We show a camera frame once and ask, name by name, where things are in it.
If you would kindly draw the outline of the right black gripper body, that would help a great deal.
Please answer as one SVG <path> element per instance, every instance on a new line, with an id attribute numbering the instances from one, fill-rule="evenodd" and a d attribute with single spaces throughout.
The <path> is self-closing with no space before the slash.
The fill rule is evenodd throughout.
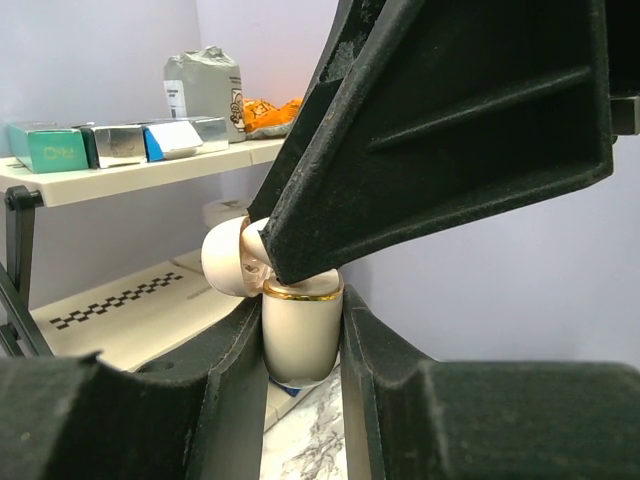
<path id="1" fill-rule="evenodd" d="M 606 1 L 614 136 L 639 134 L 639 0 Z"/>

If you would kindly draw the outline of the beige earbud charging case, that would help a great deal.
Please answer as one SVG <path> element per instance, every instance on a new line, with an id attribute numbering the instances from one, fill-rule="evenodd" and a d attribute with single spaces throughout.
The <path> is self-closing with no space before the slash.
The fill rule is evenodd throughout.
<path id="1" fill-rule="evenodd" d="M 201 247 L 209 284 L 222 294 L 261 298 L 264 362 L 270 377 L 292 388 L 323 382 L 338 357 L 344 281 L 331 269 L 293 284 L 280 280 L 245 250 L 237 217 L 212 228 Z"/>

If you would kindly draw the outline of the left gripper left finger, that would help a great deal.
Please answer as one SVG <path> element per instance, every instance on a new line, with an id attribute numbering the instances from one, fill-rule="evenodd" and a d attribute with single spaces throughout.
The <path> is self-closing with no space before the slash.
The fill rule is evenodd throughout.
<path id="1" fill-rule="evenodd" d="M 268 375 L 261 302 L 135 373 L 96 354 L 1 362 L 5 479 L 255 479 Z"/>

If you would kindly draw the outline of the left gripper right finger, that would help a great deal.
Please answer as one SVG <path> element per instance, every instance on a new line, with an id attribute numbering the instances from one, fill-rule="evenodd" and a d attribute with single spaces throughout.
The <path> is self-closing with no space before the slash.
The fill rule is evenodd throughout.
<path id="1" fill-rule="evenodd" d="M 595 362 L 437 361 L 344 292 L 352 479 L 635 479 L 639 373 Z"/>

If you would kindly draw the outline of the beige stem earbud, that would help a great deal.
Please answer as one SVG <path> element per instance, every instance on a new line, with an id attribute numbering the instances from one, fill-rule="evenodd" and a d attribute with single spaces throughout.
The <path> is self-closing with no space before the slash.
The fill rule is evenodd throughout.
<path id="1" fill-rule="evenodd" d="M 241 233 L 241 241 L 248 254 L 260 263 L 271 267 L 266 247 L 261 237 L 261 232 L 268 223 L 269 218 L 262 218 L 250 223 Z"/>

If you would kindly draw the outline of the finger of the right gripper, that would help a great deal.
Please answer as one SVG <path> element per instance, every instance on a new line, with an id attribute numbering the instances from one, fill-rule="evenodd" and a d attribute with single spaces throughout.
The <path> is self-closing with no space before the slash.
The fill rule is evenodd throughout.
<path id="1" fill-rule="evenodd" d="M 338 2 L 329 36 L 302 105 L 271 169 L 248 208 L 252 220 L 266 218 L 273 211 L 384 5 L 384 0 Z"/>
<path id="2" fill-rule="evenodd" d="M 385 1 L 262 238 L 292 284 L 613 171 L 602 1 Z"/>

